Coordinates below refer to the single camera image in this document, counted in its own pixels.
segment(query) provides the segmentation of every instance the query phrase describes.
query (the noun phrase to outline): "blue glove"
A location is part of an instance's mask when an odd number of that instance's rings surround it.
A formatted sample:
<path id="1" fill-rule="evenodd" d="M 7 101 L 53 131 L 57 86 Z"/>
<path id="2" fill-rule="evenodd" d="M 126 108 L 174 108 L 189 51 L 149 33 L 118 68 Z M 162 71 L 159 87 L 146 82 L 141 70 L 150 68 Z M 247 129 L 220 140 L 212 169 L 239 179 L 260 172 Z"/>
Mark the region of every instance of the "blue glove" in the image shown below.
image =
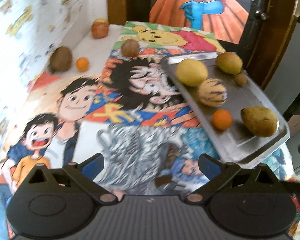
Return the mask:
<path id="1" fill-rule="evenodd" d="M 220 14 L 223 12 L 223 5 L 220 1 L 184 3 L 180 9 L 185 11 L 185 17 L 191 21 L 191 28 L 201 29 L 203 14 Z"/>

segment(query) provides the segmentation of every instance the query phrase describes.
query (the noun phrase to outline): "door knob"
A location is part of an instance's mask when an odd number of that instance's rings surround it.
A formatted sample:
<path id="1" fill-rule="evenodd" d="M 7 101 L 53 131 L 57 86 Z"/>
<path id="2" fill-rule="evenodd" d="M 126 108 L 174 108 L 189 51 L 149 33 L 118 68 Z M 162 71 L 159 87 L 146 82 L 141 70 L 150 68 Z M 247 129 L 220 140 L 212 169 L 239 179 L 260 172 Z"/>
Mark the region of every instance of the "door knob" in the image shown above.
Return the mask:
<path id="1" fill-rule="evenodd" d="M 266 20 L 266 19 L 268 18 L 267 14 L 261 12 L 260 10 L 256 10 L 255 16 L 256 16 L 256 18 L 261 19 L 261 20 L 263 20 L 263 21 Z"/>

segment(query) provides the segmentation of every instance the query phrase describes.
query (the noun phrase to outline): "black hair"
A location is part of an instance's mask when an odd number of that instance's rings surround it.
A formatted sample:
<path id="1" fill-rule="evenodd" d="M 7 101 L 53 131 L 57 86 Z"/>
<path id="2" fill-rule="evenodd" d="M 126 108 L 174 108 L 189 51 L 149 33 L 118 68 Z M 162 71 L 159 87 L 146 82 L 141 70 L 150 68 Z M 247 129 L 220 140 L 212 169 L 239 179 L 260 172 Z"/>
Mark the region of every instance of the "black hair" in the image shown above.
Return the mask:
<path id="1" fill-rule="evenodd" d="M 74 80 L 70 85 L 66 86 L 65 89 L 63 89 L 60 94 L 62 97 L 64 97 L 68 93 L 74 93 L 80 88 L 83 88 L 85 86 L 93 86 L 98 85 L 97 79 L 89 78 L 89 77 L 81 77 L 76 80 Z"/>
<path id="2" fill-rule="evenodd" d="M 116 89 L 118 93 L 121 94 L 121 97 L 119 100 L 116 101 L 116 103 L 123 105 L 122 110 L 131 110 L 135 109 L 138 106 L 141 105 L 141 109 L 145 109 L 148 104 L 151 97 L 153 97 L 152 94 L 149 95 L 141 95 L 139 93 L 133 92 L 130 90 L 130 86 L 133 86 L 129 78 L 133 76 L 135 73 L 131 72 L 133 70 L 134 66 L 149 66 L 150 63 L 155 63 L 154 61 L 148 61 L 147 58 L 141 59 L 136 58 L 131 61 L 124 61 L 122 63 L 116 64 L 115 68 L 111 68 L 111 74 L 110 79 L 112 83 L 105 83 L 105 85 L 109 88 Z M 168 84 L 170 86 L 173 86 L 173 82 L 167 78 Z M 180 103 L 185 102 L 182 95 L 173 95 L 170 97 L 170 99 L 165 102 L 164 104 L 153 104 L 154 106 L 159 106 L 161 109 L 164 107 L 164 105 L 177 105 Z"/>
<path id="3" fill-rule="evenodd" d="M 58 118 L 53 113 L 44 113 L 44 114 L 38 114 L 30 122 L 27 123 L 22 138 L 25 138 L 29 130 L 33 125 L 42 125 L 46 124 L 48 122 L 52 122 L 54 125 L 54 130 L 56 130 L 57 125 L 59 123 Z"/>

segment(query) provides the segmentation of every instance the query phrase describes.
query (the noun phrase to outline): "tray rim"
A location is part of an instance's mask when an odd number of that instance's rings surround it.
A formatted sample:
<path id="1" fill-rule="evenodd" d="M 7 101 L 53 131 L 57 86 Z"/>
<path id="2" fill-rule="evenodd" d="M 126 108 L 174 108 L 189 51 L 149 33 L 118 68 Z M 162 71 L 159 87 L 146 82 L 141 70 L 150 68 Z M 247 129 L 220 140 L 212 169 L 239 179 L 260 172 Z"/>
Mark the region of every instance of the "tray rim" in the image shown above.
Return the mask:
<path id="1" fill-rule="evenodd" d="M 187 89 L 184 87 L 184 85 L 175 77 L 175 75 L 171 72 L 170 68 L 168 67 L 168 60 L 172 57 L 179 57 L 179 56 L 186 56 L 186 55 L 202 55 L 207 53 L 216 53 L 216 55 L 221 54 L 217 51 L 205 51 L 205 52 L 195 52 L 195 53 L 180 53 L 175 55 L 167 55 L 163 57 L 160 61 L 161 68 L 167 73 L 169 78 L 173 81 L 177 89 L 181 92 L 182 96 L 185 98 L 191 109 L 194 111 L 196 116 L 198 117 L 200 123 L 202 123 L 202 128 L 206 131 L 209 139 L 211 140 L 213 146 L 215 147 L 216 151 L 218 152 L 219 157 L 224 162 L 234 162 L 241 166 L 241 168 L 254 168 L 256 165 L 258 165 L 260 162 L 262 162 L 264 159 L 269 157 L 274 151 L 276 151 L 282 144 L 284 144 L 289 138 L 290 138 L 290 128 L 288 126 L 287 121 L 283 118 L 282 114 L 278 111 L 278 109 L 275 107 L 275 105 L 270 101 L 268 96 L 261 90 L 261 88 L 249 77 L 247 72 L 245 70 L 242 71 L 242 73 L 245 74 L 245 76 L 248 79 L 249 86 L 252 86 L 255 91 L 257 91 L 257 94 L 252 91 L 253 94 L 257 98 L 258 95 L 262 96 L 264 99 L 263 101 L 267 101 L 269 105 L 272 106 L 272 111 L 279 117 L 280 122 L 283 122 L 283 125 L 286 129 L 286 134 L 280 138 L 277 142 L 275 142 L 273 145 L 271 145 L 268 149 L 266 149 L 264 152 L 256 156 L 253 160 L 251 160 L 249 163 L 240 163 L 240 161 L 234 161 L 228 158 L 229 152 L 226 150 L 226 148 L 223 146 L 222 141 L 219 140 L 217 136 L 215 136 L 215 131 L 210 122 L 205 117 L 204 113 L 200 110 L 198 105 L 196 103 L 190 103 L 189 98 L 192 98 L 190 93 L 187 91 Z"/>

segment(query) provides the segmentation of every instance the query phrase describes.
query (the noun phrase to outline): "cartoon eye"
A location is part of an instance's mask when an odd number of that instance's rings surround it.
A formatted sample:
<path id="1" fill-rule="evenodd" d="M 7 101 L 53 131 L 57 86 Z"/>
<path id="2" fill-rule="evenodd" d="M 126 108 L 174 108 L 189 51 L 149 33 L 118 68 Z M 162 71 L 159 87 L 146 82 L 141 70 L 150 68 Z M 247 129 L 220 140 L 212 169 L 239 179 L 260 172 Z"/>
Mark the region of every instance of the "cartoon eye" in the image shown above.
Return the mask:
<path id="1" fill-rule="evenodd" d="M 90 98 L 92 98 L 93 97 L 93 95 L 88 95 L 88 96 L 86 96 L 84 99 L 83 99 L 83 101 L 87 101 L 87 100 L 89 100 Z"/>
<path id="2" fill-rule="evenodd" d="M 77 97 L 76 96 L 73 96 L 73 97 L 70 97 L 68 100 L 69 101 L 75 101 L 77 99 Z"/>
<path id="3" fill-rule="evenodd" d="M 47 129 L 43 132 L 43 134 L 47 134 L 47 133 L 50 133 L 50 132 L 51 132 L 51 127 L 47 128 Z"/>

